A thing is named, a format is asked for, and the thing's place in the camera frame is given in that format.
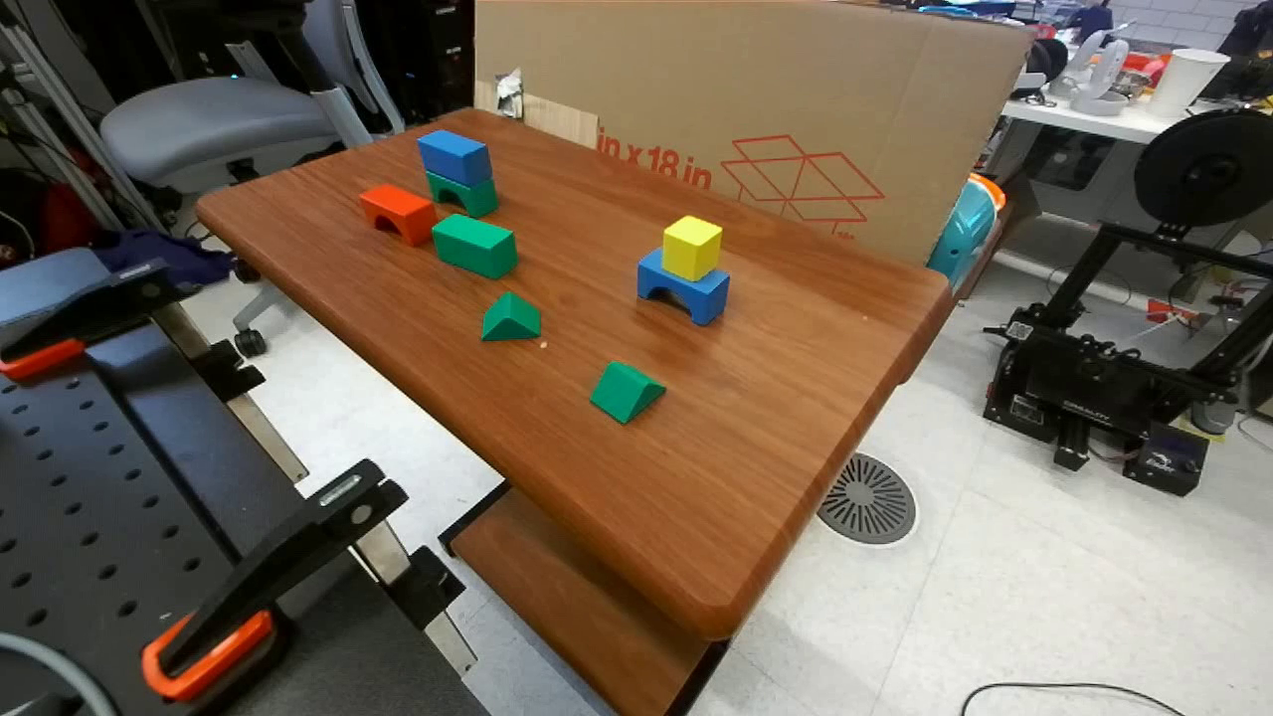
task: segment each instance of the toy block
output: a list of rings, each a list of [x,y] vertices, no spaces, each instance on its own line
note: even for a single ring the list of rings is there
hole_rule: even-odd
[[[498,223],[445,216],[433,223],[438,257],[486,278],[506,278],[519,268],[519,240]]]
[[[603,368],[603,383],[593,384],[593,407],[612,423],[637,423],[637,412],[644,412],[666,394],[669,388],[637,364],[608,363]]]
[[[721,268],[721,240],[725,231],[715,223],[698,216],[675,219],[666,227],[666,272],[690,284],[711,274]]]
[[[527,343],[540,337],[540,310],[530,307],[520,294],[502,294],[481,317],[481,343]]]
[[[669,294],[671,303],[679,303],[690,310],[690,317],[698,326],[707,326],[725,315],[725,303],[727,303],[727,274],[725,272],[711,272],[698,284],[686,284],[679,274],[666,272],[666,249],[650,249],[640,261],[637,261],[637,294],[640,299],[662,299]]]
[[[465,208],[465,216],[491,216],[502,208],[502,195],[495,191],[495,181],[453,181],[445,175],[431,175],[431,195],[438,204]]]
[[[443,175],[463,188],[495,188],[486,144],[453,130],[431,130],[418,138],[426,175]]]
[[[405,188],[380,181],[360,195],[363,216],[380,231],[394,231],[401,242],[421,246],[438,223],[438,208]]]

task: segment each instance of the gray floor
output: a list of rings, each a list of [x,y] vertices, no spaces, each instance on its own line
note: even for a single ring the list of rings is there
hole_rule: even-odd
[[[986,322],[1043,299],[1045,284],[991,272],[919,375],[897,388],[865,452],[897,465],[919,502],[909,541],[869,550],[820,521],[698,700],[702,716],[945,716],[983,679],[1116,679],[1202,716],[1273,713],[1273,428],[1244,423],[1215,447],[1205,482],[1177,502],[1091,461],[1052,465],[1043,440],[986,424],[978,402],[995,364]],[[225,337],[244,285],[190,303]],[[465,513],[498,475],[363,364],[315,317],[267,315],[271,376],[255,388],[312,475],[376,456],[410,489],[394,518],[410,545]],[[1163,363],[1215,337],[1151,331],[1125,307],[1094,303],[1085,331],[1132,337]],[[605,713],[605,703],[458,566],[453,606],[478,647],[465,685],[491,713]],[[1108,692],[991,692],[974,716],[1146,716]]]

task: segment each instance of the cardboard box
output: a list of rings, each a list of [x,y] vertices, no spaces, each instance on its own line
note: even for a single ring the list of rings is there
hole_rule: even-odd
[[[827,0],[481,0],[478,79],[527,73],[596,151],[926,261],[1022,29]]]

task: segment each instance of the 3d printer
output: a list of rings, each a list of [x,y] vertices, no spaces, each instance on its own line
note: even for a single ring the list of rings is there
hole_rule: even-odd
[[[1215,110],[1163,130],[1133,167],[1137,204],[1163,223],[1153,233],[1101,227],[1052,303],[1018,307],[1003,335],[986,416],[1039,440],[1056,461],[1081,469],[1091,435],[1101,428],[1132,461],[1125,476],[1189,493],[1202,476],[1205,437],[1169,424],[1189,407],[1223,402],[1243,383],[1255,349],[1273,335],[1273,284],[1243,307],[1243,322],[1189,368],[1166,368],[1137,349],[1067,335],[1081,289],[1120,246],[1163,249],[1177,268],[1215,261],[1273,278],[1271,261],[1189,242],[1189,227],[1232,223],[1273,197],[1273,120]]]

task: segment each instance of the metal drain cover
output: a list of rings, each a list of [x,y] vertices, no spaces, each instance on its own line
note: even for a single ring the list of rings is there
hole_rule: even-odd
[[[893,465],[857,452],[820,506],[820,518],[850,541],[893,545],[911,532],[917,496]]]

